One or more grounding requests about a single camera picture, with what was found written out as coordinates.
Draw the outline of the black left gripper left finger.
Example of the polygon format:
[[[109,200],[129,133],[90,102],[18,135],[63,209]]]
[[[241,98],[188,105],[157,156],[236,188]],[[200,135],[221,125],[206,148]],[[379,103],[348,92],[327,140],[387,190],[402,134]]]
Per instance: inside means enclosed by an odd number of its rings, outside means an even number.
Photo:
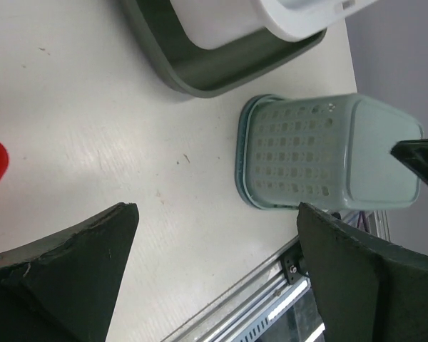
[[[0,341],[105,341],[139,222],[118,203],[0,253]]]

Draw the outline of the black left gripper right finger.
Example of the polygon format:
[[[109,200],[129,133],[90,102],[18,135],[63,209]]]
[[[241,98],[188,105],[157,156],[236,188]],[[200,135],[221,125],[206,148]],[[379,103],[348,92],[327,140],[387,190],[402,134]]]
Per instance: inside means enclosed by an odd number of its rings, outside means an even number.
[[[428,256],[306,203],[297,230],[326,341],[428,341]]]

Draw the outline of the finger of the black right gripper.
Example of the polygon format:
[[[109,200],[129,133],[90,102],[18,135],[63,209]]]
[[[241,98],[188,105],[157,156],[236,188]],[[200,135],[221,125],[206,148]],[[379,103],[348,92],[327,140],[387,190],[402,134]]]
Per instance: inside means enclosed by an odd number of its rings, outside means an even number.
[[[428,139],[399,141],[390,154],[428,186]]]

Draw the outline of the light teal perforated basket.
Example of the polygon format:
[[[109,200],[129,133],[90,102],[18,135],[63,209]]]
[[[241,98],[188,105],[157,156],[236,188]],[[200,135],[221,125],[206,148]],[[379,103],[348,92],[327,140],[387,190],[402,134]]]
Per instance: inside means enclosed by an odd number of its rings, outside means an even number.
[[[420,182],[391,151],[423,135],[411,115],[358,93],[257,95],[240,114],[235,184],[247,204],[263,210],[302,202],[330,211],[406,208]]]

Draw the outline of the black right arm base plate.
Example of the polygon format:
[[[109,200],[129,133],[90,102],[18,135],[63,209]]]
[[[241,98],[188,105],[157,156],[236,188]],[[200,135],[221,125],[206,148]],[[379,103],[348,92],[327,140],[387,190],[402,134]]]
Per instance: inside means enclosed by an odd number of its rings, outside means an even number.
[[[307,265],[299,242],[287,249],[280,257],[280,265],[289,285],[296,284],[307,277]]]

